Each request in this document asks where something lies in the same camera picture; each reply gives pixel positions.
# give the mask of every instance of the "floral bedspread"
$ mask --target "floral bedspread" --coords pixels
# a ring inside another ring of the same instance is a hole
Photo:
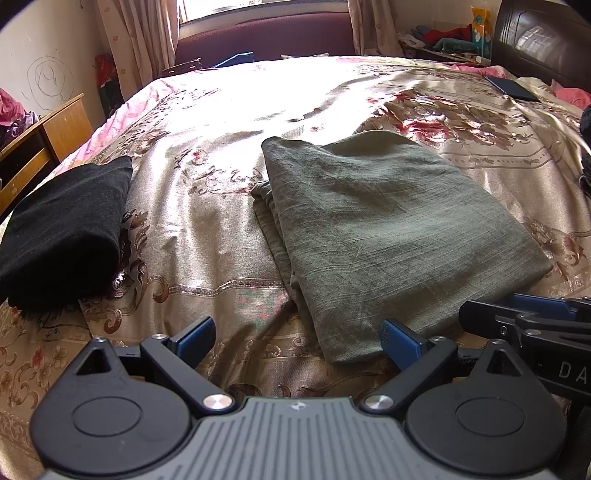
[[[533,293],[591,295],[591,216],[577,182],[581,111],[539,80],[519,81],[541,102],[502,96],[442,64],[378,57],[246,64],[139,92],[51,175],[132,157],[111,294],[42,318],[0,306],[2,473],[39,473],[31,413],[91,335],[132,345],[211,314],[216,345],[197,369],[236,397],[359,398],[395,374],[384,358],[328,364],[288,298],[249,196],[266,178],[260,145],[272,135],[325,144],[389,129],[424,145],[540,244],[554,268]]]

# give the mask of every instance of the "window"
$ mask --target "window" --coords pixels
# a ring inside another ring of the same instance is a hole
[[[273,1],[280,0],[178,0],[178,8],[181,22],[187,22],[234,8],[266,4]]]

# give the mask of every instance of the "maroon sofa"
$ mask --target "maroon sofa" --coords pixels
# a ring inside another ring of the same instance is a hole
[[[250,51],[257,61],[326,52],[355,55],[351,19],[347,12],[289,15],[203,32],[178,41],[176,63],[201,57],[202,65],[211,67]]]

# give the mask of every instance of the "dark wooden headboard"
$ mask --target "dark wooden headboard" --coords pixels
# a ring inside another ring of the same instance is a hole
[[[591,25],[567,5],[503,0],[492,64],[518,77],[538,77],[548,85],[554,79],[591,92]]]

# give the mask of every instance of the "beige curtain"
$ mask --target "beige curtain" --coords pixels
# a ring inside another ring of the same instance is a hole
[[[97,0],[123,98],[174,66],[177,0]]]
[[[395,0],[349,0],[357,55],[404,57],[396,32]]]

